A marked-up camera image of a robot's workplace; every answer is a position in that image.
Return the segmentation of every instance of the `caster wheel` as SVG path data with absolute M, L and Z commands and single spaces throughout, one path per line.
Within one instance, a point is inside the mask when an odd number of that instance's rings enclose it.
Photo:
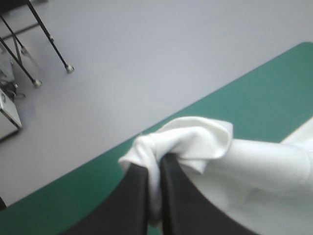
M 72 73 L 74 72 L 74 67 L 72 65 L 67 65 L 65 67 L 65 69 L 67 70 L 67 73 Z
M 35 80 L 33 82 L 33 84 L 34 84 L 35 88 L 39 88 L 43 85 L 43 83 L 40 80 Z
M 22 48 L 21 48 L 21 53 L 22 53 L 23 55 L 26 55 L 26 54 L 28 54 L 28 51 L 27 51 L 26 48 L 22 47 Z
M 49 35 L 49 39 L 51 39 L 51 41 L 54 42 L 54 37 L 52 35 Z

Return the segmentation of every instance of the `gray floor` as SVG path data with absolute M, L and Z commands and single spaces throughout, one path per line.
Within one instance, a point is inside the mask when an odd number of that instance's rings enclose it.
M 15 65 L 24 129 L 0 143 L 0 195 L 9 205 L 303 41 L 311 0 L 51 0 L 20 36 L 36 90 Z M 6 16 L 18 29 L 26 8 Z M 0 33 L 7 31 L 0 25 Z

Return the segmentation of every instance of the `metal table leg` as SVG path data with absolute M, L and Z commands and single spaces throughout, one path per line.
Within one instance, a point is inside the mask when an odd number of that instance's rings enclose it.
M 12 56 L 12 58 L 16 61 L 16 63 L 21 67 L 21 69 L 24 71 L 24 73 L 26 73 L 27 77 L 30 79 L 30 81 L 32 82 L 32 84 L 34 84 L 34 86 L 36 88 L 41 87 L 42 82 L 40 80 L 35 80 L 30 74 L 29 72 L 25 69 L 25 67 L 22 65 L 22 63 L 18 60 L 18 58 L 14 55 L 14 53 L 10 50 L 10 48 L 8 47 L 8 45 L 4 42 L 4 40 L 0 37 L 0 43 L 5 47 L 5 49 L 10 53 L 10 55 Z
M 40 27 L 42 28 L 42 30 L 44 31 L 46 37 L 48 38 L 48 40 L 50 41 L 51 45 L 53 46 L 54 50 L 56 51 L 56 53 L 58 54 L 58 56 L 60 57 L 62 63 L 64 64 L 65 69 L 67 70 L 68 73 L 71 73 L 74 71 L 73 66 L 68 65 L 65 60 L 63 59 L 62 55 L 60 54 L 60 52 L 58 51 L 57 47 L 54 44 L 54 40 L 51 37 L 50 33 L 48 32 L 47 28 L 45 27 L 44 23 L 41 21 L 40 17 L 38 16 L 37 12 L 35 11 L 33 5 L 30 3 L 29 0 L 26 0 L 26 4 L 29 7 L 30 11 L 33 13 L 34 17 L 36 18 L 37 22 L 39 23 Z
M 21 53 L 23 55 L 27 54 L 27 50 L 26 48 L 23 46 L 23 44 L 20 42 L 20 40 L 18 39 L 18 37 L 16 36 L 16 34 L 13 32 L 13 30 L 11 29 L 11 27 L 8 25 L 8 23 L 5 21 L 5 19 L 3 18 L 2 15 L 0 15 L 0 19 L 3 21 L 3 23 L 5 24 L 5 26 L 9 29 L 10 33 L 12 34 L 13 38 L 15 38 L 15 40 L 20 44 L 21 46 Z

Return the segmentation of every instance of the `white towel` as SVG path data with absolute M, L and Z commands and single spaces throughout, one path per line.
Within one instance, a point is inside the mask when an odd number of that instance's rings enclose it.
M 138 137 L 119 163 L 124 170 L 130 163 L 148 169 L 154 224 L 161 210 L 159 162 L 177 153 L 193 184 L 236 221 L 262 235 L 312 235 L 313 139 L 300 129 L 301 142 L 292 135 L 284 143 L 234 140 L 229 122 L 181 117 Z

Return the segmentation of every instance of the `green table surface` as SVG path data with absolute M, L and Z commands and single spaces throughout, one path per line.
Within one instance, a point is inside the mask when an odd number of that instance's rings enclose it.
M 144 133 L 181 116 L 227 120 L 235 138 L 280 142 L 313 116 L 313 44 L 295 46 Z M 56 235 L 75 224 L 119 183 L 123 172 L 117 159 L 133 139 L 1 211 L 0 234 Z M 157 230 L 150 228 L 149 234 Z

